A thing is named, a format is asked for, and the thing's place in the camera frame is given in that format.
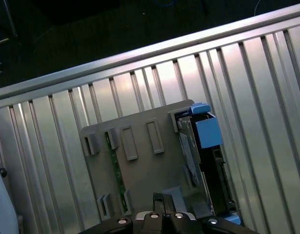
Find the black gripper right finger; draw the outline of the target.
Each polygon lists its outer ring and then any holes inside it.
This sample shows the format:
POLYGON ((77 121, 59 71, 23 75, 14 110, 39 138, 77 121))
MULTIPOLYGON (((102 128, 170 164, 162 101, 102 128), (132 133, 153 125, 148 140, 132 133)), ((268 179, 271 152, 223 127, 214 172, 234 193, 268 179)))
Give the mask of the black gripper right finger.
POLYGON ((164 194, 164 214, 168 217, 173 234, 254 234, 255 231, 218 216, 198 221, 191 213, 176 211, 172 195, 164 194))

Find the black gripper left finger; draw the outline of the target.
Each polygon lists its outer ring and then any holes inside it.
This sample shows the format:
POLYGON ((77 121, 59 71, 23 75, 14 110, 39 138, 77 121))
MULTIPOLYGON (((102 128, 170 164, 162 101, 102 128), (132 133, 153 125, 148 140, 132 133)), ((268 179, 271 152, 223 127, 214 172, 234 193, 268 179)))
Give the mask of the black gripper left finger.
POLYGON ((85 234, 162 234, 164 232, 164 213, 159 212, 164 208, 162 193, 152 196, 153 211, 140 212, 137 219, 132 220, 127 216, 115 215, 84 231, 85 234))

